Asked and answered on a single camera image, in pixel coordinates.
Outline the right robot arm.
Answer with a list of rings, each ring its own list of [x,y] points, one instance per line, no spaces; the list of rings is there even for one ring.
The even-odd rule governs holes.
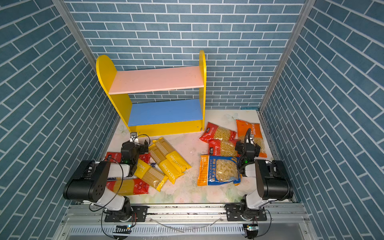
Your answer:
[[[225,210],[229,222],[266,221],[265,206],[272,202],[291,199],[294,188],[282,161],[259,160],[261,147],[253,143],[237,142],[235,150],[240,155],[238,170],[241,174],[249,165],[255,167],[257,189],[244,195],[238,204],[226,204]]]

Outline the yellow spaghetti bag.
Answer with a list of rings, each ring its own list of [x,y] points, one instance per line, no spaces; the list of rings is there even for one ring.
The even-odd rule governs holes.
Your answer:
[[[151,167],[142,160],[138,160],[137,169],[134,175],[156,189],[158,192],[161,191],[163,185],[168,180],[168,177],[163,172]]]
[[[155,145],[180,173],[192,167],[166,139],[159,138]]]
[[[184,175],[180,169],[176,168],[172,162],[163,155],[155,144],[149,147],[149,153],[172,184],[175,184],[176,179]]]

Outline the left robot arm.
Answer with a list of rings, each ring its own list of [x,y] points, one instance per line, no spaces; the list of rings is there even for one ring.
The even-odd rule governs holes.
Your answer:
[[[96,205],[91,211],[102,211],[107,223],[144,222],[148,207],[134,207],[129,196],[149,192],[149,185],[133,178],[140,160],[149,162],[149,143],[123,143],[121,152],[101,161],[82,161],[63,190],[66,200],[88,201]]]

